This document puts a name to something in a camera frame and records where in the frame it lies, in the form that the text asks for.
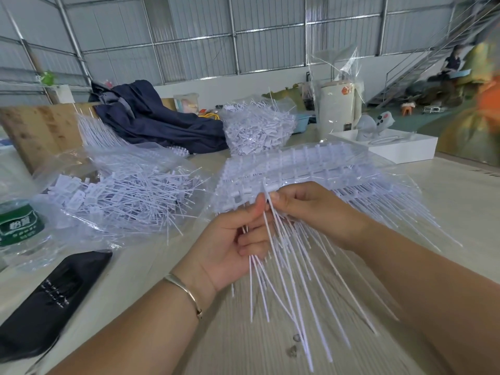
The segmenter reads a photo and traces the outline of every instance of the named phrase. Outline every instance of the green bottle label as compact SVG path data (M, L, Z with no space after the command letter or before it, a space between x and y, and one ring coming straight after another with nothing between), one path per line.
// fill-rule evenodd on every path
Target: green bottle label
M42 219L29 204L0 214L0 247L22 242L44 228Z

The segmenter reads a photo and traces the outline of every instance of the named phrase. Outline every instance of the white cardboard box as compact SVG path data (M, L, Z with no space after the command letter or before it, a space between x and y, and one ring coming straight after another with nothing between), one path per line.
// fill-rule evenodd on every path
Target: white cardboard box
M437 137L415 133L411 137L411 140L399 140L385 144L372 145L368 144L369 141L356 141L357 134L357 130L330 133L330 135L333 136L334 139L340 139L353 144L364 146L371 152L389 159L397 164L432 159L434 158L434 152L436 150L436 145L438 144ZM386 129L382 131L380 133L380 136L376 137L375 139L404 134L408 133L401 132L399 130Z

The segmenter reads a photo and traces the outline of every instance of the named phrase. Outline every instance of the black phone case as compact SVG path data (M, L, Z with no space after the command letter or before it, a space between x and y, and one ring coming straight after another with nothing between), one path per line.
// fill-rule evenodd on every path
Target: black phone case
M0 326L0 363L46 352L112 254L82 252L65 258Z

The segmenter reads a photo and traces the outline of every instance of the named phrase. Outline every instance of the silver bangle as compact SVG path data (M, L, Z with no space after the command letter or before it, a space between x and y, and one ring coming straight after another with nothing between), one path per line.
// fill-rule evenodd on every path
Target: silver bangle
M163 278L169 283L175 284L179 288L183 289L191 298L192 302L195 305L196 309L196 317L198 317L198 320L202 319L203 311L202 309L198 306L198 303L196 302L195 297L192 295L191 291L187 289L186 285L178 278L176 277L173 273L169 273L166 277Z

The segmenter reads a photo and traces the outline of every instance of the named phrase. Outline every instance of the table surface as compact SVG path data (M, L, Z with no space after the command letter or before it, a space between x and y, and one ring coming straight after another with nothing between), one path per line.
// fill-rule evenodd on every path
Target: table surface
M290 139L289 144L312 142L315 126ZM196 155L197 165L210 171L219 170L228 152ZM498 221L500 220L500 177L442 158L398 166L419 185L425 204L442 228L463 244L450 246L444 255L500 282L498 255ZM84 341L99 331L177 263L202 231L207 221L197 219L191 232L172 239L152 235L135 247L118 252L96 285L73 315L59 342L41 365L46 373ZM351 255L380 296L396 308L371 272ZM0 273L0 323L53 270L59 261L34 273ZM390 317L382 304L367 289L344 257L335 262L346 282L368 310L379 330L375 336L359 318L353 303L328 268L321 269L329 285L330 299L351 338L349 350L339 339L332 319L324 310L318 314L325 330L334 362L328 363L321 342L310 337L315 373L318 374L444 374L446 365L422 336L407 324ZM309 369L301 345L297 356L290 356L293 325L276 301L268 301L271 322L267 323L262 305L257 302L253 323L249 321L248 277L235 285L235 297L223 292L209 310L196 337L179 363L176 374L304 374ZM309 331L316 331L311 326ZM35 359L0 365L5 375L23 374Z

